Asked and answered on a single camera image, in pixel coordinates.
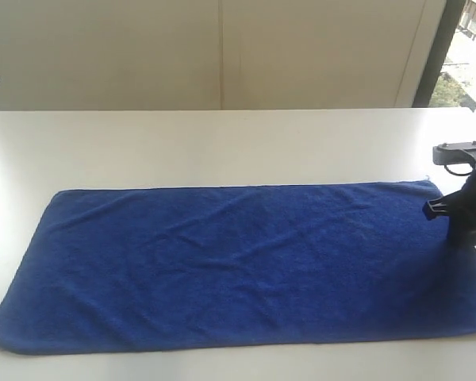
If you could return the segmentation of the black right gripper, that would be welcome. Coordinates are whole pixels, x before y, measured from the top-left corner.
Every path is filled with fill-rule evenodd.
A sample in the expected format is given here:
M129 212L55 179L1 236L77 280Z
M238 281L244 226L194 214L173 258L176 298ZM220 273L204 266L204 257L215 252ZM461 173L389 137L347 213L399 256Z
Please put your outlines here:
M476 169L461 190L427 201L422 212L426 219L450 218L447 239L453 245L476 246Z

